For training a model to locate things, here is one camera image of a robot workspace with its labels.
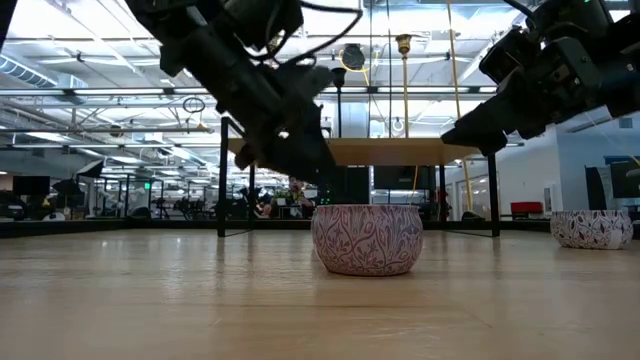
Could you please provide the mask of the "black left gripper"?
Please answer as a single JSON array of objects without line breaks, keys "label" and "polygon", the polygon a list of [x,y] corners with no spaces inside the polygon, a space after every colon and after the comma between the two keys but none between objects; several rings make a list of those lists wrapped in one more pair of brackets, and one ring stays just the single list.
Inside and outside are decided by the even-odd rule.
[{"label": "black left gripper", "polygon": [[254,64],[233,33],[205,25],[164,41],[164,70],[180,69],[244,128],[235,157],[240,169],[257,164],[314,185],[331,183],[336,162],[313,103],[318,66]]}]

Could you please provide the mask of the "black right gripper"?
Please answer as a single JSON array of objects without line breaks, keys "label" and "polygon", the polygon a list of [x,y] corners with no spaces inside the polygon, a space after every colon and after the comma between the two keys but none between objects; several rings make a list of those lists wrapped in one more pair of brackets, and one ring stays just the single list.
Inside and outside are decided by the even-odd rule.
[{"label": "black right gripper", "polygon": [[591,108],[602,75],[579,40],[562,37],[542,49],[520,72],[518,80],[524,94],[515,89],[496,94],[461,117],[441,136],[442,141],[476,148],[484,156],[495,154],[506,146],[503,133],[517,131],[522,138],[530,139],[543,133],[549,124],[561,123]]}]

